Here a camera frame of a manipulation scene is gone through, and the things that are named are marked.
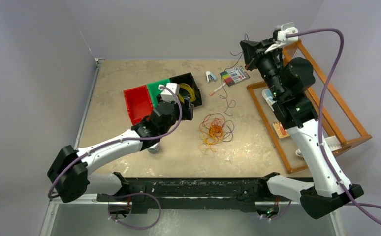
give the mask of plastic tray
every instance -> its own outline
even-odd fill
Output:
[[[144,116],[150,115],[153,104],[147,86],[143,85],[124,91],[128,115],[133,125],[139,123]]]
[[[196,100],[193,101],[192,104],[195,107],[198,107],[198,106],[202,105],[201,92],[199,91],[199,88],[196,85],[195,79],[193,79],[193,76],[192,76],[191,73],[172,77],[172,78],[170,78],[170,81],[172,83],[177,83],[177,84],[185,83],[185,84],[190,85],[192,87],[193,91],[195,92],[195,97],[196,97]],[[187,96],[188,92],[186,90],[184,90],[184,89],[180,89],[179,90],[179,94],[182,95],[182,96]]]
[[[167,83],[169,82],[170,82],[170,79],[164,79],[164,80],[147,84],[147,89],[149,91],[149,95],[153,103],[153,107],[156,107],[158,104],[156,97],[157,95],[161,93],[161,91],[159,90],[159,85],[167,85]]]

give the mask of tabletop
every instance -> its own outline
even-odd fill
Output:
[[[263,121],[246,89],[262,80],[258,71],[250,78],[226,86],[227,109],[221,90],[209,96],[221,82],[207,83],[206,71],[218,78],[231,67],[231,60],[105,60],[93,91],[79,147],[88,147],[118,136],[131,128],[123,91],[173,76],[192,73],[200,89],[203,105],[196,107],[192,121],[183,121],[172,134],[160,141],[161,150],[146,150],[121,157],[96,172],[120,172],[125,177],[262,177],[278,172],[290,177],[310,177],[309,170],[288,174]],[[234,124],[231,142],[213,145],[204,152],[199,125],[208,114],[221,113]]]

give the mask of black bin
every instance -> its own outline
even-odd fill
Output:
[[[187,73],[187,74],[171,77],[170,81],[172,83],[188,84],[189,86],[191,86],[193,91],[195,92],[195,97],[196,97],[196,100],[193,101],[192,104],[195,107],[198,107],[198,106],[202,105],[201,92],[199,91],[199,88],[198,88],[198,86],[195,83],[195,79],[193,78],[192,73]],[[182,88],[179,90],[179,94],[181,96],[187,96],[187,95],[189,95],[188,91],[186,91],[186,90],[184,90]]]

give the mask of wooden frame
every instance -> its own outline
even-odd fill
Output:
[[[312,64],[314,71],[318,74],[321,81],[323,83],[325,83],[327,81],[326,75],[321,70],[321,68],[318,66],[318,64],[315,62],[315,60],[312,58],[312,56],[309,54],[309,52],[306,50],[304,45],[302,45],[301,40],[298,40],[296,43],[291,44],[291,45],[283,48],[282,54],[284,56],[284,64],[287,64],[290,60],[292,60],[292,55],[294,54],[294,52],[296,52],[298,50],[304,55],[305,59],[307,59]],[[248,85],[247,90],[249,91],[250,96],[252,97],[253,102],[254,102],[262,120],[264,121],[264,123],[266,125],[267,131],[269,132],[269,135],[272,138],[272,141],[276,146],[276,149],[277,149],[277,151],[278,151],[278,153],[279,153],[279,155],[280,155],[280,157],[281,157],[281,159],[282,159],[282,161],[286,167],[287,172],[288,173],[294,173],[297,171],[307,169],[308,168],[307,165],[303,165],[303,166],[297,167],[297,168],[291,167],[291,165],[290,165],[290,163],[289,163],[289,161],[288,161],[288,159],[284,153],[284,150],[282,149],[282,146],[279,143],[278,137],[275,134],[272,126],[270,125],[269,120],[267,119],[266,114],[264,113],[264,110],[262,109],[262,107],[258,101],[258,98],[254,93],[254,89],[264,88],[264,87],[267,87],[267,85],[263,81],[263,82]],[[347,140],[345,138],[345,136],[343,135],[342,131],[338,128],[338,125],[335,123],[335,121],[333,120],[333,118],[331,117],[329,112],[327,111],[327,109],[324,108],[324,110],[323,110],[323,116],[324,116],[323,127],[329,136],[336,136],[337,139],[340,141],[342,148],[333,152],[334,156],[339,156],[340,154],[350,150],[351,148],[371,139],[372,136],[366,132],[364,127],[361,125],[361,123],[358,121],[356,116],[353,114],[353,112],[350,110],[350,108],[347,106],[345,101],[338,94],[337,90],[334,88],[334,86],[331,83],[328,85],[328,90],[360,135],[357,138]],[[318,111],[319,98],[318,98],[317,94],[315,93],[315,91],[313,90],[313,88],[309,87],[308,90],[305,92],[305,94],[311,100],[315,109]]]

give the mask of white wall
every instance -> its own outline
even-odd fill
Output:
[[[94,57],[106,59],[231,58],[247,33],[312,23],[323,0],[66,0]]]
[[[38,235],[95,61],[63,0],[0,0],[0,235]]]
[[[381,1],[326,0],[310,28],[320,27],[344,33],[345,47],[332,83],[373,136],[337,160],[352,182],[363,186],[365,195],[359,200],[381,205]],[[328,73],[338,50],[337,35],[320,33],[302,39]],[[381,227],[357,209],[342,210],[351,235],[381,235]],[[381,217],[379,211],[370,212]]]

